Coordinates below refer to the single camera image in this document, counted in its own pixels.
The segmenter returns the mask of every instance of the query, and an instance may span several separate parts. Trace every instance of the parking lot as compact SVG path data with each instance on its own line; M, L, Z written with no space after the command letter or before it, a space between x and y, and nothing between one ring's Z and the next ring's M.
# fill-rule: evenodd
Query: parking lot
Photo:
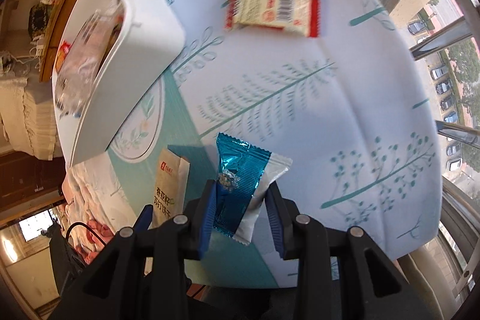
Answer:
M403 37L405 42L409 47L414 46L417 43L417 40L428 36L427 33L419 33L417 35L412 35L408 31L407 28L402 28L399 29L400 35ZM444 75L437 80L434 80L431 76L431 71L441 67L442 60L440 56L437 53L433 53L432 55L429 55L417 62L415 62L415 65L417 67L418 74L421 78L423 88L425 89L425 93L427 94L427 97L429 98L429 105L430 105L430 110L432 113L432 116L435 120L440 120L443 121L443 119L451 114L452 112L456 111L455 105L452 107L448 108L446 111L441 109L440 107L440 102L447 98L450 94L452 94L452 89L448 90L447 92L439 95L437 94L437 91L435 90L435 86L438 83L445 82L446 80L449 79L449 75ZM457 157L460 157L460 153L455 153L452 156L447 156L446 154L446 149L450 144L454 144L454 141L448 142L445 137L440 137L440 158L441 158L441 164L442 164L442 173L447 176L447 178L455 177L457 176L453 172L448 172L446 169L446 164L448 160L455 160Z

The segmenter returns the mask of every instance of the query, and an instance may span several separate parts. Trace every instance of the soda cracker package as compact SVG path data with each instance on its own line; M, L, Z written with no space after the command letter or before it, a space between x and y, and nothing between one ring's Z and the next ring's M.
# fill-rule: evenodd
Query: soda cracker package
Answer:
M318 37L320 0L230 0L225 28L263 26Z

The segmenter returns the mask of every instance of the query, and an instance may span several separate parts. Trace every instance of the snack package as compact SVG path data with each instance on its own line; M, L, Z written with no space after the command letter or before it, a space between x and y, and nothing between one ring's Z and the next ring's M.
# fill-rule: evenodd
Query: snack package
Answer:
M63 61L57 64L55 104L61 116L80 117L88 101L114 27L123 7L112 0L106 10L97 10L83 25Z
M265 193L292 160L219 133L217 212L214 227L249 245Z
M70 48L71 44L69 44L65 40L63 41L63 43L61 43L60 48L57 52L57 58L55 59L55 70L57 71L57 74L60 72L63 62L65 61L65 57L68 55Z
M183 212L190 163L162 149L155 180L152 228Z
M230 0L225 28L256 25L318 37L320 0Z

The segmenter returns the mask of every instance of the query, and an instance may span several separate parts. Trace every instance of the blue snack wrapper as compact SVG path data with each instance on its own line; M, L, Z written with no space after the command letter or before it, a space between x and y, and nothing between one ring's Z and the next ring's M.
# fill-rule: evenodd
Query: blue snack wrapper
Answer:
M214 226L248 245L265 192L290 167L291 159L219 133L217 213Z

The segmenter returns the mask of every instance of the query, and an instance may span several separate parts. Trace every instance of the plastic bag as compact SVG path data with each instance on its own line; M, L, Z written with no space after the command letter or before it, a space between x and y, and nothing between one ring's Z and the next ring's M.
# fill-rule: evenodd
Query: plastic bag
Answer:
M214 226L248 245L265 193L287 172L292 160L219 133L217 212Z
M112 31L122 19L122 13L119 0L113 0L106 10L97 10L80 29L65 59L59 64L55 104L61 110L61 116L81 116L106 57Z

